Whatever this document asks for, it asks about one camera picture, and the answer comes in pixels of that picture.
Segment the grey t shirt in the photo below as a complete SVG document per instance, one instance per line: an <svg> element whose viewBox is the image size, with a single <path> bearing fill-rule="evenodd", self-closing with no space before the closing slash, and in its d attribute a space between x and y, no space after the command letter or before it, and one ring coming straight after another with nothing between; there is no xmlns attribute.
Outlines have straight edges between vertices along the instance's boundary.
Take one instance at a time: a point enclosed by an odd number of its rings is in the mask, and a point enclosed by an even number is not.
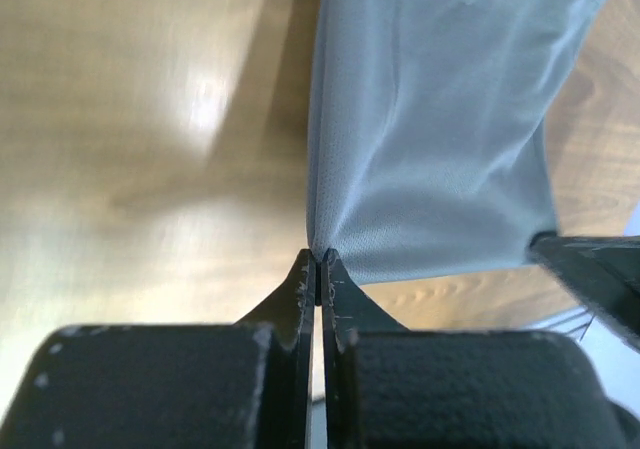
<svg viewBox="0 0 640 449"><path fill-rule="evenodd" d="M544 119L606 0L321 0L307 238L359 284L529 263Z"/></svg>

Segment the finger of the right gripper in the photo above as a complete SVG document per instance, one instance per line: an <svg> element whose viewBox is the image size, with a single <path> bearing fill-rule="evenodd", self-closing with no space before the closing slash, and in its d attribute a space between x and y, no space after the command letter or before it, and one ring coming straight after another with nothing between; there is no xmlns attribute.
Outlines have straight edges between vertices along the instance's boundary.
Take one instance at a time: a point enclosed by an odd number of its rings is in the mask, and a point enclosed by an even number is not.
<svg viewBox="0 0 640 449"><path fill-rule="evenodd" d="M639 349L639 238L541 233L532 260L634 350Z"/></svg>

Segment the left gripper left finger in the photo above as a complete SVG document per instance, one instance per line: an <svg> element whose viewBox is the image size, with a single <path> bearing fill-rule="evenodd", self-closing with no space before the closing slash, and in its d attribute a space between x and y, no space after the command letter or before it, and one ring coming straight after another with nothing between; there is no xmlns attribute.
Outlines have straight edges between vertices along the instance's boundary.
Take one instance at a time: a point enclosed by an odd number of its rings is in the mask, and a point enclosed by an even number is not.
<svg viewBox="0 0 640 449"><path fill-rule="evenodd" d="M5 448L305 448L316 264L230 325L69 325L34 353Z"/></svg>

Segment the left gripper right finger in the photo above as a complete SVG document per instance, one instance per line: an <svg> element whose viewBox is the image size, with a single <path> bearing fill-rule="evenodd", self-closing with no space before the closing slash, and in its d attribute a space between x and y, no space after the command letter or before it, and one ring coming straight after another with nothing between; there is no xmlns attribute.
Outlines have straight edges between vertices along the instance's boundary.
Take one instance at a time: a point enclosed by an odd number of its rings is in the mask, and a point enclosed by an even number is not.
<svg viewBox="0 0 640 449"><path fill-rule="evenodd" d="M579 345L540 330L411 331L338 253L319 268L332 448L626 448L630 414Z"/></svg>

